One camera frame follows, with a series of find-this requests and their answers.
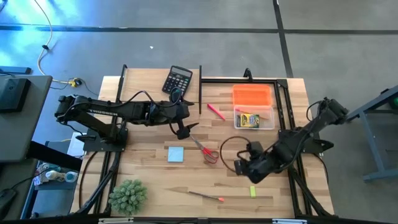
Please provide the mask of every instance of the blue sticky note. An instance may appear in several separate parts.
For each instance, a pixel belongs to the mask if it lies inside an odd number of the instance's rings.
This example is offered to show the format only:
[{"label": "blue sticky note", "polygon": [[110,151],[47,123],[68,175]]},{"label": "blue sticky note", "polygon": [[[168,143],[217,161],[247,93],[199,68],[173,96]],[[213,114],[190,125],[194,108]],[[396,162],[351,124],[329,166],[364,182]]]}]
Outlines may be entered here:
[{"label": "blue sticky note", "polygon": [[168,162],[182,162],[184,160],[184,147],[169,146]]}]

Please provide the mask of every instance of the scissors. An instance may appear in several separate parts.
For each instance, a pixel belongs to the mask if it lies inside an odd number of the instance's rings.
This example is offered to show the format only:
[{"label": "scissors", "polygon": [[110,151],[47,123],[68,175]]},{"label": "scissors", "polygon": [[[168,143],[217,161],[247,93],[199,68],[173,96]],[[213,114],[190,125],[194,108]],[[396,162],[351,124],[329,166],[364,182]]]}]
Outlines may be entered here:
[{"label": "scissors", "polygon": [[220,156],[220,154],[217,151],[210,150],[200,144],[194,137],[192,137],[192,140],[197,144],[198,148],[202,151],[203,156],[205,157],[205,160],[211,164],[215,164]]}]

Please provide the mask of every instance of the calculator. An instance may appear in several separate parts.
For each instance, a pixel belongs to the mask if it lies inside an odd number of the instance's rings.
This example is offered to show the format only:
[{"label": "calculator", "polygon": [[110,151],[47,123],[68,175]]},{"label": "calculator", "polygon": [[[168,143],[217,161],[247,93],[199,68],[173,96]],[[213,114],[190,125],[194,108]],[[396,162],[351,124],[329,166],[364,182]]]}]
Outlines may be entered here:
[{"label": "calculator", "polygon": [[162,91],[170,94],[173,88],[179,87],[181,89],[181,96],[184,96],[189,83],[191,82],[192,72],[186,68],[172,65],[170,72],[164,82]]}]

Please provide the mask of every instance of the wooden board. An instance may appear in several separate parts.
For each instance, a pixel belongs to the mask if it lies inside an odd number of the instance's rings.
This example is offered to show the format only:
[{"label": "wooden board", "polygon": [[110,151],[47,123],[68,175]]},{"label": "wooden board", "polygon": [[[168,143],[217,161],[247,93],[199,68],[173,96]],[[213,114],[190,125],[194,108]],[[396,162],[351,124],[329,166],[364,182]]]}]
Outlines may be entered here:
[{"label": "wooden board", "polygon": [[[146,90],[154,100],[166,100],[167,95],[161,92],[161,87],[168,70],[158,69],[128,69],[122,92],[122,100],[128,99],[139,90]],[[118,88],[118,77],[104,77],[100,99],[114,100]],[[290,98],[297,126],[308,123],[305,112],[308,106],[307,93],[303,79],[288,79]],[[277,140],[277,130],[280,128],[278,115],[274,111],[275,129],[270,131],[237,130],[233,128],[232,84],[203,84],[202,114],[198,113],[198,105],[191,106],[190,117],[184,120],[185,125],[200,122],[192,129],[192,135],[210,149],[219,149],[221,143],[228,137],[240,135],[251,141],[260,141],[264,148]],[[186,99],[198,102],[198,83],[192,80]],[[137,100],[147,100],[140,96]],[[217,115],[207,109],[211,103],[226,117],[222,121]],[[99,116],[103,121],[111,119]],[[224,217],[224,218],[292,218],[294,216],[290,196],[287,172],[271,174],[256,186],[257,197],[251,198],[249,187],[252,184],[247,177],[238,177],[229,171],[219,160],[217,164],[204,162],[201,152],[192,140],[177,140],[170,128],[166,126],[145,127],[129,124],[129,139],[126,151],[122,154],[119,166],[117,185],[125,179],[141,179],[148,187],[148,201],[141,217]],[[169,146],[184,147],[183,163],[168,163]],[[223,148],[223,157],[227,164],[233,167],[236,153],[245,149],[245,142],[233,139]],[[83,203],[91,195],[101,172],[103,153],[97,153],[89,165],[83,183]],[[85,156],[82,167],[88,156]],[[303,155],[303,163],[308,187],[314,196],[333,213],[328,185],[322,163],[313,155]],[[78,189],[75,191],[71,211],[78,209]],[[199,192],[217,197],[224,197],[225,202],[201,198],[188,194],[188,191]],[[304,211],[302,193],[298,190],[300,208]],[[106,205],[103,197],[102,209]]]}]

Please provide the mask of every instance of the green eraser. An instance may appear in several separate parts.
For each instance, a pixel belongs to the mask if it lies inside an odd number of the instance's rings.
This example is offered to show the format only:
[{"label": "green eraser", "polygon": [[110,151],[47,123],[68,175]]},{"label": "green eraser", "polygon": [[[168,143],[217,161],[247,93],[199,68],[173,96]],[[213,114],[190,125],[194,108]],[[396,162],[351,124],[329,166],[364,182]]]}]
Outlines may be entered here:
[{"label": "green eraser", "polygon": [[255,188],[255,186],[250,186],[250,196],[251,196],[251,198],[256,198],[256,188]]}]

